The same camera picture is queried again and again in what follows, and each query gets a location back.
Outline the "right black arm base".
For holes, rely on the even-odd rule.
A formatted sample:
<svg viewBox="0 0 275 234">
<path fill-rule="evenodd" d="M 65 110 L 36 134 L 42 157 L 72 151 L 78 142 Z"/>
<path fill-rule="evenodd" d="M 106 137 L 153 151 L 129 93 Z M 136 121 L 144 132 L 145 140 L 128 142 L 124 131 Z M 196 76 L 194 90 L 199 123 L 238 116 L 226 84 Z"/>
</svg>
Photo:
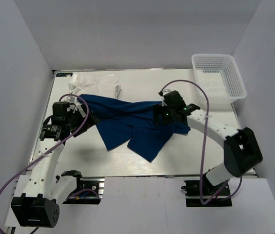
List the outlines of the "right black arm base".
<svg viewBox="0 0 275 234">
<path fill-rule="evenodd" d="M 220 183 L 217 186 L 203 185 L 203 200 L 209 199 L 213 194 L 215 196 L 206 205 L 203 205 L 200 201 L 199 193 L 199 180 L 185 180 L 184 185 L 181 186 L 181 190 L 185 193 L 186 207 L 188 208 L 204 208 L 204 207 L 232 207 L 231 199 L 225 199 L 231 194 L 229 185 L 218 192 L 224 183 Z"/>
</svg>

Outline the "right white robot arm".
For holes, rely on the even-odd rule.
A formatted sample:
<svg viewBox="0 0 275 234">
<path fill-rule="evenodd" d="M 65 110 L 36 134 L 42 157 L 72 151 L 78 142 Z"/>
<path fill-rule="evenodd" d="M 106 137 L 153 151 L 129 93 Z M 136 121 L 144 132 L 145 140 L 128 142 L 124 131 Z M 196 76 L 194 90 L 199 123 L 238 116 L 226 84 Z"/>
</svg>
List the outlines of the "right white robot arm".
<svg viewBox="0 0 275 234">
<path fill-rule="evenodd" d="M 220 184 L 233 177 L 242 177 L 263 160 L 255 134 L 250 128 L 235 129 L 208 116 L 193 103 L 186 105 L 178 91 L 160 92 L 159 95 L 162 102 L 154 106 L 156 125 L 185 124 L 205 134 L 224 150 L 223 162 L 202 176 L 204 193 L 214 194 Z"/>
</svg>

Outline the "blue printed t shirt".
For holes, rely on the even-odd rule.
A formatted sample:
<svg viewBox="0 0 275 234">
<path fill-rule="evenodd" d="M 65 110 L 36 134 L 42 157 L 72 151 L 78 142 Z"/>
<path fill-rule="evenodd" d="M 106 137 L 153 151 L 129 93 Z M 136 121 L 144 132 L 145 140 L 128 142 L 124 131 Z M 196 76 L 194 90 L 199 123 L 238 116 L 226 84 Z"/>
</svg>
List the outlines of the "blue printed t shirt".
<svg viewBox="0 0 275 234">
<path fill-rule="evenodd" d="M 174 122 L 156 126 L 153 106 L 160 101 L 126 102 L 109 97 L 83 94 L 100 123 L 97 130 L 108 151 L 128 142 L 127 147 L 152 162 L 173 134 L 187 135 L 187 124 Z"/>
</svg>

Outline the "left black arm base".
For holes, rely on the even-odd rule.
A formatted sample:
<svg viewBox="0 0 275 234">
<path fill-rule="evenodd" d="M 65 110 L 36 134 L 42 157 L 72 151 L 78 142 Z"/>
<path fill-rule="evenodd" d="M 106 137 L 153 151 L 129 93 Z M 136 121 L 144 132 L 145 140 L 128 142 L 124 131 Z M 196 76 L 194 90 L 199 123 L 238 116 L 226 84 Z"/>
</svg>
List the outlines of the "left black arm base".
<svg viewBox="0 0 275 234">
<path fill-rule="evenodd" d="M 72 176 L 77 181 L 77 188 L 69 194 L 64 204 L 98 205 L 100 203 L 104 192 L 103 178 L 86 178 L 76 170 L 65 171 L 61 174 L 61 177 L 63 176 Z"/>
</svg>

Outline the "white t shirt stack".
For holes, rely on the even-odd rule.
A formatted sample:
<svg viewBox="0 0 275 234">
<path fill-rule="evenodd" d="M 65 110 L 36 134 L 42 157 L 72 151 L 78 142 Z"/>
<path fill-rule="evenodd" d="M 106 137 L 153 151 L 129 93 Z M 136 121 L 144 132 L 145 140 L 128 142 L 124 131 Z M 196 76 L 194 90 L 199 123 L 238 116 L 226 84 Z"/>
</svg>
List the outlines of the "white t shirt stack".
<svg viewBox="0 0 275 234">
<path fill-rule="evenodd" d="M 94 76 L 82 73 L 74 73 L 68 83 L 69 93 L 75 95 L 96 95 L 117 99 L 121 86 L 119 77 L 114 75 Z"/>
</svg>

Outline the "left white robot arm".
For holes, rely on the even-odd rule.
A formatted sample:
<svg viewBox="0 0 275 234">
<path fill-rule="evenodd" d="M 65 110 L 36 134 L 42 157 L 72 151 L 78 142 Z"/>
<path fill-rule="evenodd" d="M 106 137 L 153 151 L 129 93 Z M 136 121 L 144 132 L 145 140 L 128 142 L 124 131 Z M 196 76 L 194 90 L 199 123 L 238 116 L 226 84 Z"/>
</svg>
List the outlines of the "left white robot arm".
<svg viewBox="0 0 275 234">
<path fill-rule="evenodd" d="M 42 124 L 39 150 L 28 182 L 11 209 L 22 227 L 53 228 L 59 220 L 59 206 L 86 188 L 76 170 L 55 176 L 55 169 L 68 137 L 77 137 L 99 123 L 85 103 L 55 102 L 52 115 Z"/>
</svg>

